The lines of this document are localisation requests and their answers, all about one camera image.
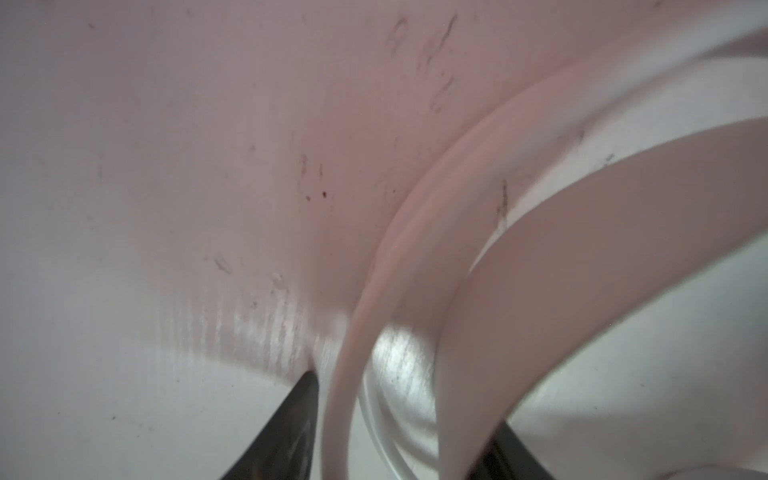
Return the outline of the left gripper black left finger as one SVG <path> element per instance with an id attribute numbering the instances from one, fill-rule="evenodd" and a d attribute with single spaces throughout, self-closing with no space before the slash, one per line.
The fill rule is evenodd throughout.
<path id="1" fill-rule="evenodd" d="M 307 371 L 222 479 L 309 479 L 318 407 L 318 377 Z"/>

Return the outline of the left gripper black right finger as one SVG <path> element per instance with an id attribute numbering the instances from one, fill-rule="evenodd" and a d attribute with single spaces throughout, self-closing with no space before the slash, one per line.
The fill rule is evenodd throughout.
<path id="1" fill-rule="evenodd" d="M 467 478 L 469 480 L 554 479 L 506 422 L 498 426 Z"/>

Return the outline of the white headphones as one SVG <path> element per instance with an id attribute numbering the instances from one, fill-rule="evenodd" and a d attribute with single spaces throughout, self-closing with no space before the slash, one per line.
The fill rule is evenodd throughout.
<path id="1" fill-rule="evenodd" d="M 388 227 L 337 357 L 322 475 L 348 475 L 352 415 L 374 346 L 451 227 L 497 181 L 625 98 L 767 28 L 763 1 L 666 12 L 513 97 L 420 180 Z M 435 361 L 444 479 L 463 479 L 510 410 L 579 347 L 767 226 L 767 141 L 752 122 L 603 168 L 525 214 L 457 291 Z"/>

